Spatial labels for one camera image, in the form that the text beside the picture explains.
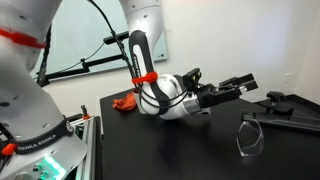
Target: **white wall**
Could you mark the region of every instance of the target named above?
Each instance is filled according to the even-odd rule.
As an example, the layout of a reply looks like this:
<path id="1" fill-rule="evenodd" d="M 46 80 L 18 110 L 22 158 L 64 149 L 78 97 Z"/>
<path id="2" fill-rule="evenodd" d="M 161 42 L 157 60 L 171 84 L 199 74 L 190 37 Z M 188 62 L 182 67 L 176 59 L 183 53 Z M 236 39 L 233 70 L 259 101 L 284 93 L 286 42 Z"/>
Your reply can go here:
<path id="1" fill-rule="evenodd" d="M 200 67 L 203 83 L 254 73 L 256 101 L 270 90 L 292 94 L 313 30 L 319 0 L 162 0 L 169 59 L 159 74 Z M 289 83 L 284 74 L 291 73 Z M 99 114 L 99 99 L 131 88 L 128 70 L 54 82 L 45 88 L 66 115 L 80 105 Z"/>
<path id="2" fill-rule="evenodd" d="M 297 83 L 296 94 L 320 105 L 320 11 Z"/>

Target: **whiteboard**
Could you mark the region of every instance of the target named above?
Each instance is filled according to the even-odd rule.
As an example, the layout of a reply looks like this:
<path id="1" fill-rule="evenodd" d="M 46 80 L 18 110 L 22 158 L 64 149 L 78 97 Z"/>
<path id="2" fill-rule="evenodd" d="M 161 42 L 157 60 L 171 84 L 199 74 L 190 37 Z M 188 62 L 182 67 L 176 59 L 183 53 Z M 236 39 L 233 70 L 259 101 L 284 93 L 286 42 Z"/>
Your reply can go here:
<path id="1" fill-rule="evenodd" d="M 125 16 L 118 0 L 95 1 L 108 17 L 112 28 L 119 34 L 128 31 Z M 98 10 L 86 0 L 64 0 L 52 23 L 51 48 L 48 56 L 47 74 L 54 73 L 73 66 L 80 59 L 92 55 L 103 43 L 103 39 L 112 36 L 107 23 Z M 123 41 L 127 55 L 131 61 L 128 39 Z M 86 62 L 120 54 L 116 43 L 104 45 L 101 50 Z M 162 33 L 156 44 L 153 60 L 167 59 L 165 35 Z M 40 54 L 32 77 L 36 77 L 42 61 Z M 90 67 L 90 73 L 105 71 L 126 66 L 117 61 Z M 81 68 L 81 64 L 72 68 Z"/>

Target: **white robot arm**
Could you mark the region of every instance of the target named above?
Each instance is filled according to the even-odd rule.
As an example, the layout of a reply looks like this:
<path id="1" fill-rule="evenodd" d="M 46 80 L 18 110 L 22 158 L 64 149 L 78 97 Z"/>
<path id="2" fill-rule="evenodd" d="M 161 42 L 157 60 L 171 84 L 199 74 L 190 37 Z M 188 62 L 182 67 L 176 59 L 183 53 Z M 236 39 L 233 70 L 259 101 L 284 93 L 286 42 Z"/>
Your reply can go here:
<path id="1" fill-rule="evenodd" d="M 159 0 L 120 2 L 129 26 L 130 68 L 140 112 L 163 119 L 206 113 L 210 106 L 257 88 L 250 75 L 230 79 L 219 87 L 202 85 L 198 69 L 183 77 L 158 77 L 151 54 L 163 31 Z M 0 0 L 0 122 L 17 146 L 0 180 L 42 175 L 64 179 L 87 153 L 87 146 L 73 133 L 50 95 L 29 75 L 60 3 Z M 42 170 L 34 171 L 39 164 Z"/>

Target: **black table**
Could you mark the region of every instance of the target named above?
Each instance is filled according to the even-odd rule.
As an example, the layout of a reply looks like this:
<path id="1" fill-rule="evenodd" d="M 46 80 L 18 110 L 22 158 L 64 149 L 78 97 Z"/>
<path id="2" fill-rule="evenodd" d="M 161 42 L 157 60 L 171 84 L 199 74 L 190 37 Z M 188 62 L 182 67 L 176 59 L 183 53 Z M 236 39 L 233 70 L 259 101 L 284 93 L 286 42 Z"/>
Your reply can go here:
<path id="1" fill-rule="evenodd" d="M 236 137 L 244 110 L 265 109 L 236 100 L 211 115 L 165 121 L 112 108 L 101 99 L 104 179 L 320 179 L 320 135 L 262 127 L 265 146 L 257 157 L 240 156 Z"/>

